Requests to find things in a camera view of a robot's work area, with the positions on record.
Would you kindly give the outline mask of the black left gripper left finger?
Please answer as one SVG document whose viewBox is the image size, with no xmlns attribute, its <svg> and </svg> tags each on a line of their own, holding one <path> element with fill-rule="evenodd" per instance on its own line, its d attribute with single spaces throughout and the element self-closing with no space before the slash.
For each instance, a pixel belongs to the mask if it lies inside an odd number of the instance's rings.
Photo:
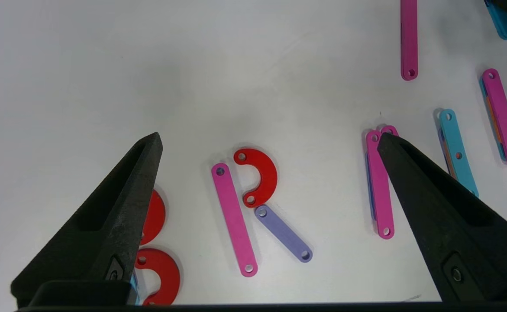
<svg viewBox="0 0 507 312">
<path fill-rule="evenodd" d="M 163 151 L 138 140 L 10 285 L 19 309 L 127 309 Z"/>
</svg>

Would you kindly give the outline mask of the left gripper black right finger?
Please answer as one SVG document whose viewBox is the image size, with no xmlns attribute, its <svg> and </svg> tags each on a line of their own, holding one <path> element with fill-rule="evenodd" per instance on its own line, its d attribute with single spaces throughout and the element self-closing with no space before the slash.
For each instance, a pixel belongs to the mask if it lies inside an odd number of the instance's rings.
<svg viewBox="0 0 507 312">
<path fill-rule="evenodd" d="M 441 300 L 507 301 L 507 221 L 407 140 L 378 152 Z"/>
</svg>

